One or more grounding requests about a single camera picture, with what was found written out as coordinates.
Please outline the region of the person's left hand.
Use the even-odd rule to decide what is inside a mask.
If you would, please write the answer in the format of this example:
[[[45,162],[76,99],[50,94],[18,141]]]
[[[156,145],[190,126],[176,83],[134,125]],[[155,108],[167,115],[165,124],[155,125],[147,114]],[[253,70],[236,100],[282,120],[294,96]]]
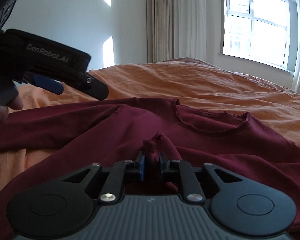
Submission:
[[[7,120],[9,108],[16,111],[23,109],[23,102],[19,95],[13,99],[8,106],[0,106],[0,125]]]

